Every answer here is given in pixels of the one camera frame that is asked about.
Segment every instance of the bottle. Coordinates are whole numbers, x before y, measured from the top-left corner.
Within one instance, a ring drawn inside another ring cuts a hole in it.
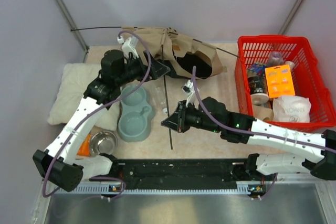
[[[164,114],[168,114],[163,80],[160,78],[159,80],[151,81],[151,83],[151,93],[156,103],[156,107],[161,109]]]
[[[285,61],[282,57],[282,53],[274,51],[270,53],[266,66],[269,68],[283,65],[284,63]]]

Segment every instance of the orange box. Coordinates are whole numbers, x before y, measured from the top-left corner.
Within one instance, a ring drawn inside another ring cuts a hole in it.
[[[270,98],[277,98],[281,95],[295,95],[289,65],[266,68],[265,75]]]

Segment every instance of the orange object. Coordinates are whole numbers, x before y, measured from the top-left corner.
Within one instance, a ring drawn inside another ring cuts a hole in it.
[[[240,113],[253,115],[246,69],[255,62],[266,64],[270,52],[278,51],[282,53],[284,61],[295,64],[291,72],[295,94],[309,98],[310,123],[269,123],[304,132],[336,126],[336,112],[330,92],[324,86],[317,67],[318,60],[306,38],[282,35],[242,36],[238,39],[238,50],[235,79]]]
[[[289,65],[266,68],[265,76],[270,98],[277,98],[281,95],[295,95]]]
[[[84,142],[82,143],[81,147],[78,150],[78,155],[81,156],[90,156],[90,151],[89,151],[89,142],[91,139],[91,134],[89,134],[86,139],[84,140]]]

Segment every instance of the metal bowl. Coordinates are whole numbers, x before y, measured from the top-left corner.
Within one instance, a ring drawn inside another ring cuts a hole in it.
[[[112,154],[118,146],[118,138],[112,131],[100,131],[94,135],[89,143],[91,156],[101,153]]]

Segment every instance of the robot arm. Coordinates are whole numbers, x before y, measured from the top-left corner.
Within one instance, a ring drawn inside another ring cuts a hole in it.
[[[193,97],[194,91],[190,81],[182,89],[188,98]],[[219,133],[222,139],[231,143],[257,144],[288,152],[276,155],[251,154],[245,164],[246,171],[258,171],[264,175],[272,173],[311,173],[317,178],[336,180],[336,154],[309,146],[315,144],[336,150],[336,132],[331,130],[326,130],[323,134],[297,132],[271,125],[253,116],[229,112],[223,103],[217,102],[211,97],[202,100],[211,115],[224,125],[239,130],[285,136],[288,139],[300,141],[300,143],[282,141],[270,136],[237,133],[221,128],[214,123],[200,106],[198,109],[195,107],[194,100],[195,98],[180,101],[175,112],[162,121],[161,125],[179,133],[184,133],[190,127],[195,127]]]
[[[120,95],[122,85],[134,80],[140,81],[145,76],[148,67],[142,63],[133,48],[134,42],[130,44],[129,40],[131,38],[127,39],[122,47],[127,57],[119,50],[109,50],[104,54],[98,77],[88,85],[70,121],[44,151],[37,150],[33,155],[34,163],[40,175],[45,178],[51,161],[57,156],[61,146],[71,134],[70,141],[57,157],[48,177],[49,181],[65,191],[72,191],[82,180],[107,174],[111,169],[112,161],[104,156],[75,158],[86,136],[97,120],[109,110],[109,107],[103,108],[97,113],[93,112],[102,105],[115,100]],[[150,75],[146,81],[157,79],[170,71],[168,67],[154,60],[152,56],[150,57],[152,64]],[[85,120],[79,129],[74,131],[79,122],[91,113],[92,116]]]

